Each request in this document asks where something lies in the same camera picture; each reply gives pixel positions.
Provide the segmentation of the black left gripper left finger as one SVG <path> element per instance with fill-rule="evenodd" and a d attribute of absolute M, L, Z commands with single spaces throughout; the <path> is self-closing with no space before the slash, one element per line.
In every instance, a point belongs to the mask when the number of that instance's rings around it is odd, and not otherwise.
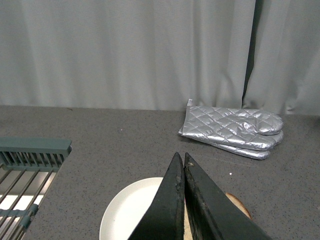
<path fill-rule="evenodd" d="M 175 153 L 151 205 L 129 236 L 130 240 L 182 240 L 185 220 L 185 173 Z"/>

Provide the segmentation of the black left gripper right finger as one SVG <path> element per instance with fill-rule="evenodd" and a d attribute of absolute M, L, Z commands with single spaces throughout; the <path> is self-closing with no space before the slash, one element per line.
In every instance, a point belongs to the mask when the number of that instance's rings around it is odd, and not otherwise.
<path fill-rule="evenodd" d="M 270 240 L 242 213 L 200 165 L 185 154 L 185 200 L 194 240 Z"/>

